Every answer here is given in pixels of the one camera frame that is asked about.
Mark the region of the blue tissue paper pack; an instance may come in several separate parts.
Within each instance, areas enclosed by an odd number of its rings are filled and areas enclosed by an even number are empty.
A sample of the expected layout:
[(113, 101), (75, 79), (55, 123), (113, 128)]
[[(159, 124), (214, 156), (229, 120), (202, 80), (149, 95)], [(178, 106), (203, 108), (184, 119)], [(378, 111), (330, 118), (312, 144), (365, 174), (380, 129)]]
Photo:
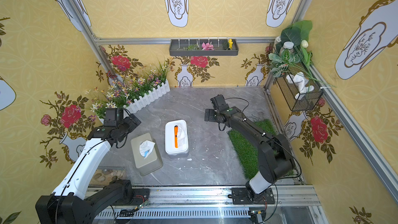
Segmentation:
[(146, 140), (139, 146), (140, 154), (143, 158), (147, 158), (153, 151), (155, 142)]

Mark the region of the orange tissue box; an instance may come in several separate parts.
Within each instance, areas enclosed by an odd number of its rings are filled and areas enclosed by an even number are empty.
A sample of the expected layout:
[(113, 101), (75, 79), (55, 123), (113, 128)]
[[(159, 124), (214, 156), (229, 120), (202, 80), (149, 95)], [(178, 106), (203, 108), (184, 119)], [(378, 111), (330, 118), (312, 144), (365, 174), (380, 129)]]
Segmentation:
[(178, 149), (186, 144), (186, 131), (182, 125), (175, 125), (174, 126), (174, 143), (175, 148)]

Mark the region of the beige tissue box lid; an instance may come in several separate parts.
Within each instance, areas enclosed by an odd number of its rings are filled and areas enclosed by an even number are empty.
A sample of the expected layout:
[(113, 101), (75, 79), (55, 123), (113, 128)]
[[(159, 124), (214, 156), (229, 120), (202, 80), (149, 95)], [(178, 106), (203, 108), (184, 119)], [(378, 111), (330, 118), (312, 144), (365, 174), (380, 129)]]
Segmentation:
[(145, 133), (131, 140), (135, 167), (146, 176), (163, 167), (163, 161), (155, 140)]

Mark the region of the white tissue box lid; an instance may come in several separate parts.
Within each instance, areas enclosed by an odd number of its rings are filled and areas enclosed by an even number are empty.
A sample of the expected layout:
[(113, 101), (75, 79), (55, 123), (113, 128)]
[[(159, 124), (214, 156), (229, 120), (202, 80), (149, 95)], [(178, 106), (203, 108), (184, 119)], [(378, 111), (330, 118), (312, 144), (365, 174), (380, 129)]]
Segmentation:
[(170, 156), (179, 156), (189, 152), (185, 120), (170, 121), (165, 125), (165, 151)]

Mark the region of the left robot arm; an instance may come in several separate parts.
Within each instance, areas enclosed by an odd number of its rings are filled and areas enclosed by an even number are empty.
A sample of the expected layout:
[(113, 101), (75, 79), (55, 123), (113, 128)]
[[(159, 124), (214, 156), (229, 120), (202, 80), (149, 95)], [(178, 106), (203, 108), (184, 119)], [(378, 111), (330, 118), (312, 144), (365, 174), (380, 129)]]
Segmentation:
[(114, 180), (93, 196), (86, 192), (99, 164), (113, 145), (125, 141), (141, 121), (124, 108), (108, 108), (104, 124), (94, 128), (84, 150), (66, 177), (50, 195), (41, 196), (35, 209), (42, 224), (91, 224), (95, 217), (114, 204), (134, 199), (130, 180)]

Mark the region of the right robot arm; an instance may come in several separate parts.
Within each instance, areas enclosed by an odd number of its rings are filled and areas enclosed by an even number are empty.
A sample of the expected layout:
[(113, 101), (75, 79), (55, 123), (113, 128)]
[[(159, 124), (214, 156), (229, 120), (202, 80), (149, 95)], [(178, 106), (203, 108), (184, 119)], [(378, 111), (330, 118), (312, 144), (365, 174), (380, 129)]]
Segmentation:
[(210, 102), (212, 109), (205, 110), (204, 120), (224, 124), (237, 131), (257, 149), (258, 172), (246, 185), (252, 198), (260, 196), (296, 168), (289, 142), (283, 134), (272, 135), (260, 128), (239, 108), (230, 107), (220, 94)]

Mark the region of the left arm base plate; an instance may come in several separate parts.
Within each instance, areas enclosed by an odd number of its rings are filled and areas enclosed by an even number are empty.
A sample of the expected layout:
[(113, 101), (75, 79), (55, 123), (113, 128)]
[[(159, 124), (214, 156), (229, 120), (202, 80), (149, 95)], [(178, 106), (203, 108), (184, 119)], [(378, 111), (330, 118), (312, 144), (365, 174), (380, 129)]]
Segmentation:
[(126, 205), (128, 206), (139, 206), (149, 199), (150, 189), (149, 188), (133, 188), (130, 197)]

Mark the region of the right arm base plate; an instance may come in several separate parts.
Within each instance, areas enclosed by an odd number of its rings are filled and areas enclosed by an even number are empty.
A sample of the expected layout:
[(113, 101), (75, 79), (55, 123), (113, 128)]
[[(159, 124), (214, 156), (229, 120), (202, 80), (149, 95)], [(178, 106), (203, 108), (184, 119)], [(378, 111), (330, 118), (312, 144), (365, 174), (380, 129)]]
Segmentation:
[(275, 195), (271, 188), (260, 194), (255, 194), (247, 188), (232, 188), (228, 198), (232, 199), (234, 205), (275, 204)]

